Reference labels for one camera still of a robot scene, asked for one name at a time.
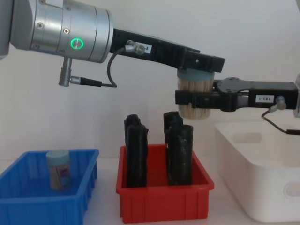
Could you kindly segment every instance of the label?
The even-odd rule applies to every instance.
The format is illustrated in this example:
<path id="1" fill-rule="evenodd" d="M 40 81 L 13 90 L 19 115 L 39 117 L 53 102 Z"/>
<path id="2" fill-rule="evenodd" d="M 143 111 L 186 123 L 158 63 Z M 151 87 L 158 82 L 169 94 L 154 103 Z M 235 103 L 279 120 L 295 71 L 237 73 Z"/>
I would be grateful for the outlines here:
<path id="1" fill-rule="evenodd" d="M 145 53 L 148 53 L 148 54 L 151 53 L 151 49 L 152 49 L 151 45 L 140 43 L 140 42 L 136 42 L 136 43 L 139 44 L 139 45 L 142 45 L 142 46 L 144 46 L 146 48 Z"/>
<path id="2" fill-rule="evenodd" d="M 257 102 L 257 103 L 273 103 L 274 95 L 256 95 L 255 102 Z"/>

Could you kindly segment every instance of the bolt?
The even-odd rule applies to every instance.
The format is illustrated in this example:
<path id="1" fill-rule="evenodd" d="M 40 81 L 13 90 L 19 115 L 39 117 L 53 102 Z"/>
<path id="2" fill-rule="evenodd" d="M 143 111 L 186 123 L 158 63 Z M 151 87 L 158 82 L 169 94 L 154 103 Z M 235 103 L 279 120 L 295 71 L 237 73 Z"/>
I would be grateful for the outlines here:
<path id="1" fill-rule="evenodd" d="M 65 33 L 65 34 L 70 33 L 69 29 L 65 28 L 65 29 L 64 29 L 64 33 Z"/>
<path id="2" fill-rule="evenodd" d="M 44 24 L 42 22 L 38 22 L 37 23 L 37 28 L 43 29 L 44 28 Z"/>

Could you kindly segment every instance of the white container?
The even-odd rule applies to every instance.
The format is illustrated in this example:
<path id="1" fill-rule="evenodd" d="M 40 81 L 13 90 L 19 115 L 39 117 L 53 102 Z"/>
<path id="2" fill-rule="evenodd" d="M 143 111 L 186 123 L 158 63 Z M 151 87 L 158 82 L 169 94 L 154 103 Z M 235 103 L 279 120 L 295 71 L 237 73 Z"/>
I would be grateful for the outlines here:
<path id="1" fill-rule="evenodd" d="M 218 171 L 259 222 L 300 222 L 300 136 L 267 122 L 216 125 Z"/>

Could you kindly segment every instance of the cable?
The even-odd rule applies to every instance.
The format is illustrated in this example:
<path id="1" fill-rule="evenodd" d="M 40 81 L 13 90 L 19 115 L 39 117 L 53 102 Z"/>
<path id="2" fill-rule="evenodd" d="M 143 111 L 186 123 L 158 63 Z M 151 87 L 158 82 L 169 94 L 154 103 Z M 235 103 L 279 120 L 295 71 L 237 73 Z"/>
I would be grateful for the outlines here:
<path id="1" fill-rule="evenodd" d="M 124 53 L 126 51 L 125 47 L 118 49 L 109 59 L 108 64 L 107 64 L 107 76 L 111 84 L 103 83 L 103 87 L 111 87 L 111 88 L 116 88 L 117 84 L 113 81 L 112 75 L 111 75 L 111 66 L 114 58 L 116 58 L 117 55 Z"/>
<path id="2" fill-rule="evenodd" d="M 280 128 L 279 126 L 277 126 L 275 123 L 273 123 L 271 120 L 269 120 L 268 118 L 265 117 L 265 115 L 269 114 L 270 111 L 266 111 L 262 114 L 262 118 L 267 121 L 268 123 L 270 123 L 271 125 L 273 125 L 274 127 L 276 127 L 278 130 L 280 130 L 281 132 L 286 134 L 286 130 L 283 130 L 282 128 Z"/>

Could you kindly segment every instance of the white wall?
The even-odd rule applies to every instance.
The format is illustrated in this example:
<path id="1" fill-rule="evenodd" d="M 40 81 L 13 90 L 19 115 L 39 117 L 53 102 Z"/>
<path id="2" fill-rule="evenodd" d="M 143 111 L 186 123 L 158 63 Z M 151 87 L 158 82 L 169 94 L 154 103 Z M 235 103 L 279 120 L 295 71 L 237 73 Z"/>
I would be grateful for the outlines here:
<path id="1" fill-rule="evenodd" d="M 300 72 L 300 13 L 294 0 L 87 0 L 111 10 L 115 27 L 154 35 L 226 58 L 217 79 L 294 81 Z M 58 86 L 62 58 L 11 48 L 0 61 L 0 159 L 27 150 L 99 148 L 114 157 L 124 143 L 123 120 L 137 113 L 163 141 L 164 112 L 176 110 L 176 70 L 117 57 L 118 89 Z M 102 81 L 106 63 L 74 60 L 73 75 Z M 213 110 L 195 127 L 195 150 L 212 154 L 213 124 L 260 120 L 262 110 Z M 292 117 L 291 112 L 284 115 Z"/>

